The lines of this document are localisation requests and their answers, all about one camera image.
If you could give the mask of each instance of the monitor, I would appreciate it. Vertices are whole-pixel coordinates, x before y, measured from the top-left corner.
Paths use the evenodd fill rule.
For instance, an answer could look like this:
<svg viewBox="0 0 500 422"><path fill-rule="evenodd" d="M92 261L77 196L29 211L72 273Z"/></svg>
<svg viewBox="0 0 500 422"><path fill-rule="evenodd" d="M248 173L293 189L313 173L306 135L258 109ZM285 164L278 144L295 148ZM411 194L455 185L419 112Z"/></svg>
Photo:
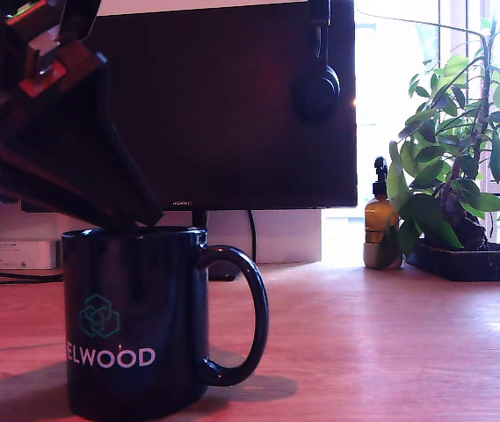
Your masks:
<svg viewBox="0 0 500 422"><path fill-rule="evenodd" d="M341 94L321 123L291 104L307 22L306 2L97 18L85 43L108 60L111 116L165 210L357 205L352 1L331 2Z"/></svg>

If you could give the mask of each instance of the cube logo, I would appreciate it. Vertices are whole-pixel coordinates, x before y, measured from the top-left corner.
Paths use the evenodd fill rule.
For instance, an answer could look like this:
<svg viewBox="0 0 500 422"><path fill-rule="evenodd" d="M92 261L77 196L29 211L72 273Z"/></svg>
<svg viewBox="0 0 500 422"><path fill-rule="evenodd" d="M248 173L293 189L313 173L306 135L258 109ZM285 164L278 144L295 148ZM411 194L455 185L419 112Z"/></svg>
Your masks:
<svg viewBox="0 0 500 422"><path fill-rule="evenodd" d="M112 309L111 301L102 295L92 295L83 302L80 328L89 337L108 338L120 330L119 312Z"/></svg>

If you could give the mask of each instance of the black headphones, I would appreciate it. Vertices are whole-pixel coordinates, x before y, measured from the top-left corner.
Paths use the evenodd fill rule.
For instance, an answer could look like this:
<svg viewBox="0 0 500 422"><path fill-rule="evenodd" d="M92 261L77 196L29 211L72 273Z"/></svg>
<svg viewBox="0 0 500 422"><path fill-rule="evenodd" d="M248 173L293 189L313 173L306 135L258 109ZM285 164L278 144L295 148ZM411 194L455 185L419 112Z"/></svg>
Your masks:
<svg viewBox="0 0 500 422"><path fill-rule="evenodd" d="M328 26L330 0L308 0L308 30L314 54L293 80L293 107L300 118L319 122L336 108L340 86L337 74L328 64Z"/></svg>

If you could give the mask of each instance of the mug handle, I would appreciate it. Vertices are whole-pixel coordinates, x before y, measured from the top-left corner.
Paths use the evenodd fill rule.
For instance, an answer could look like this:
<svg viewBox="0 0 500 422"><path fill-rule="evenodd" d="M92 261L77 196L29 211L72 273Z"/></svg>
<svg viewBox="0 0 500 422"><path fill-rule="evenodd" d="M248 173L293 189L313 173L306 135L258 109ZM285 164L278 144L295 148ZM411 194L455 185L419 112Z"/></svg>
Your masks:
<svg viewBox="0 0 500 422"><path fill-rule="evenodd" d="M237 367L223 367L210 359L205 359L199 377L207 385L226 387L236 385L247 379L256 370L264 354L269 332L269 302L261 273L256 264L239 249L232 246L203 246L200 249L197 266L207 269L217 261L228 261L240 268L250 285L251 296L256 314L255 331L250 353Z"/></svg>

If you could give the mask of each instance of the white device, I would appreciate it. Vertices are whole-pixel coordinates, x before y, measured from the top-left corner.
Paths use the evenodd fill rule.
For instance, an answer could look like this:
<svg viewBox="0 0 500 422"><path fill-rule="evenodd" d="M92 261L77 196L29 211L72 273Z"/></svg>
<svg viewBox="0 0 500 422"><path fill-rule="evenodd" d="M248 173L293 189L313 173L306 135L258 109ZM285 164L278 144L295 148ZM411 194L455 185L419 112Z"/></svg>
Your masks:
<svg viewBox="0 0 500 422"><path fill-rule="evenodd" d="M55 240L0 242L0 270L50 270L56 268Z"/></svg>

